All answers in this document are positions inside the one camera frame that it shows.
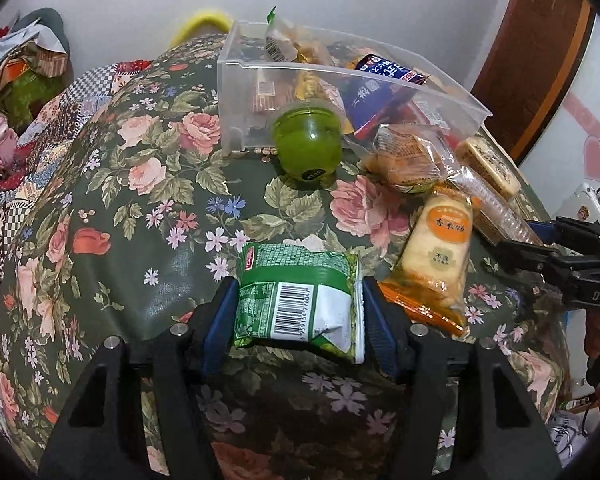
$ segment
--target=clear plastic tray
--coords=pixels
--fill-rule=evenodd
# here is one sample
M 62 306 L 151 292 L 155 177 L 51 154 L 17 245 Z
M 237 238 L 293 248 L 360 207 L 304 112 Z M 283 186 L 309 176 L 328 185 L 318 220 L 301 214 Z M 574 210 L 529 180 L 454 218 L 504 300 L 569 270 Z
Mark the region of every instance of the clear plastic tray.
M 333 30 L 305 29 L 327 47 L 337 66 L 268 60 L 265 50 L 267 24 L 234 22 L 218 58 L 219 117 L 224 152 L 273 146 L 267 131 L 267 118 L 275 108 L 295 99 L 294 89 L 301 72 L 305 72 L 304 76 L 319 77 L 338 88 L 341 94 L 345 88 L 358 88 L 361 83 L 371 89 L 389 88 L 400 99 L 399 116 L 390 118 L 391 122 L 439 126 L 452 147 L 475 134 L 485 118 L 491 115 L 467 90 L 418 54 Z M 424 85 L 416 85 L 344 68 L 356 55 L 361 57 L 369 51 L 431 77 Z M 263 81 L 265 85 L 273 82 L 280 97 L 269 100 L 265 106 L 267 110 L 254 111 L 258 108 L 254 106 L 256 85 Z

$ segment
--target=hand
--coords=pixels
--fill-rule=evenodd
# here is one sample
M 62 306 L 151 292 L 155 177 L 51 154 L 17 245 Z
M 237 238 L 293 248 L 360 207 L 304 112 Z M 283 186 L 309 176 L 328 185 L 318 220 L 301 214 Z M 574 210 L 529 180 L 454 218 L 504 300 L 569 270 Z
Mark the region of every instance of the hand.
M 600 355 L 600 309 L 587 310 L 584 351 L 592 359 Z

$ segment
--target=pink toy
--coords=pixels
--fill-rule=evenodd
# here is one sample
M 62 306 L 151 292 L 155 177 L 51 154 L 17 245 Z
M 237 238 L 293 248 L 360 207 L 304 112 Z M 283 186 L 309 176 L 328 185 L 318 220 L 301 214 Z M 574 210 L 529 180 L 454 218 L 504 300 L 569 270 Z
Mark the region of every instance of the pink toy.
M 13 153 L 16 151 L 18 136 L 7 124 L 7 117 L 0 114 L 0 169 L 10 172 Z

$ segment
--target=brown board on wall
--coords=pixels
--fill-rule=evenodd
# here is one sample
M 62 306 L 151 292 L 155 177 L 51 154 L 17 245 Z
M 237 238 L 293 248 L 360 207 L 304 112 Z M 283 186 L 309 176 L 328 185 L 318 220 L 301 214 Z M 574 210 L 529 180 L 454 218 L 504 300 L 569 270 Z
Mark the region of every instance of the brown board on wall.
M 560 105 L 589 41 L 587 0 L 510 0 L 472 93 L 487 128 L 520 162 Z

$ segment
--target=black round label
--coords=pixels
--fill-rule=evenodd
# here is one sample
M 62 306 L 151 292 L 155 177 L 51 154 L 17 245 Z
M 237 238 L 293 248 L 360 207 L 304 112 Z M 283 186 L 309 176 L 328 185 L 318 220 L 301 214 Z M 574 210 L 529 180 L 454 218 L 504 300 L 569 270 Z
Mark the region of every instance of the black round label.
M 315 170 L 306 170 L 303 174 L 302 174 L 302 180 L 315 180 L 316 178 L 318 178 L 319 176 L 323 176 L 326 172 L 324 170 L 319 170 L 319 169 L 315 169 Z

